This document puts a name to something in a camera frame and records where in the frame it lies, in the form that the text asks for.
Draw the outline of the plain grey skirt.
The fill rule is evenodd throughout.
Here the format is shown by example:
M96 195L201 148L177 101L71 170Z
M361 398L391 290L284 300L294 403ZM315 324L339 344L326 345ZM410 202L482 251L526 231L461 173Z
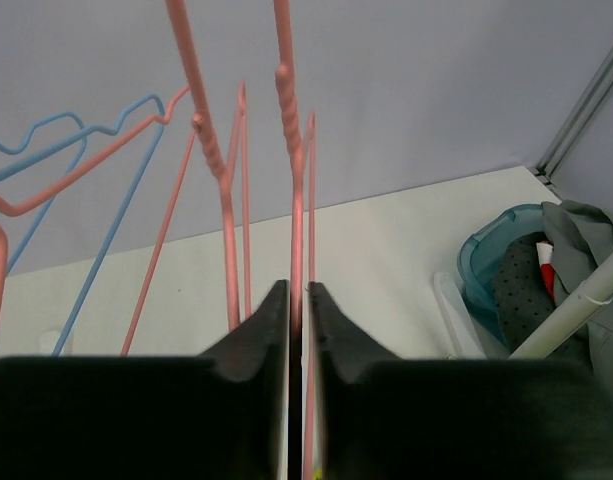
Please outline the plain grey skirt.
M544 202L542 221L553 245L555 302L561 304L613 253L613 211L569 200ZM613 401L613 299L588 321L587 339L593 372Z

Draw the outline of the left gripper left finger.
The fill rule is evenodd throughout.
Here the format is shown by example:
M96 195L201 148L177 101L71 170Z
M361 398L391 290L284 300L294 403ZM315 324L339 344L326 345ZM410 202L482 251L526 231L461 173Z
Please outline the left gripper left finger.
M0 358L0 479L273 479L284 280L204 352Z

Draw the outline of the dark grey dotted skirt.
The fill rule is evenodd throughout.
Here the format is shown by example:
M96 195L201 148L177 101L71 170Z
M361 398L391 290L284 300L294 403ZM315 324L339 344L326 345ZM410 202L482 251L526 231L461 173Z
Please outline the dark grey dotted skirt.
M538 231L511 242L493 276L498 325L509 351L516 350L568 296L561 286L554 288L555 295L547 290L537 250L546 239Z

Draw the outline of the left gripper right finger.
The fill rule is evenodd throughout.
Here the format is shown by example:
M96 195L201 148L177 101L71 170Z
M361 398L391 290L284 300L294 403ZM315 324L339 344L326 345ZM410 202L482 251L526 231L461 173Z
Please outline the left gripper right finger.
M395 355L309 287L328 479L613 479L613 405L553 360Z

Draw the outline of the blue wire hanger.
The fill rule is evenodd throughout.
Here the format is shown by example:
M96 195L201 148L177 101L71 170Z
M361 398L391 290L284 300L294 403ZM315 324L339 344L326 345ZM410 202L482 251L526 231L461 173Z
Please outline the blue wire hanger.
M154 163L164 129L153 124L128 139L140 121L161 112L145 98L127 107L104 130L89 126L86 151L65 174L79 144L0 183L0 357L9 355L118 354L146 266L139 247L123 247L142 179ZM17 147L28 128L48 116L14 125L0 98L0 142ZM72 120L40 129L19 156L0 153L0 169L74 133ZM39 212L55 200L10 273L10 253Z
M56 155L58 152L61 152L62 150L65 150L74 144L79 144L75 157L70 161L70 164L65 170L65 174L73 171L86 151L88 136L90 135L90 132L89 126L86 125L84 121L72 111L60 112L33 123L28 128L21 143L15 148L5 146L3 143L0 142L0 153L6 154L8 156L21 155L32 144L33 136L40 129L65 119L72 120L76 124L78 129L74 133L66 136L65 138L57 140L50 145L39 148L35 152L30 153L19 160L14 160L10 165L2 167L0 169L0 183L12 178L14 175L17 175L32 166L37 165L38 163L46 160L47 158ZM14 266L17 264L18 260L22 256L24 250L27 248L30 240L33 238L44 217L50 210L54 200L55 196L52 195L47 200L43 201L38 207L39 212L33 219L32 223L28 227L24 236L19 241L16 248L10 253L6 273L10 273Z

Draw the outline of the red poppy white skirt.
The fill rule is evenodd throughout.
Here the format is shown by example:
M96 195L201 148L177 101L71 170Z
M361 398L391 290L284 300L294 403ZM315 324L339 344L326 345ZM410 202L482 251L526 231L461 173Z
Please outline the red poppy white skirt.
M552 266L553 245L548 241L540 241L536 244L540 273L545 288L551 298L554 298L555 270Z

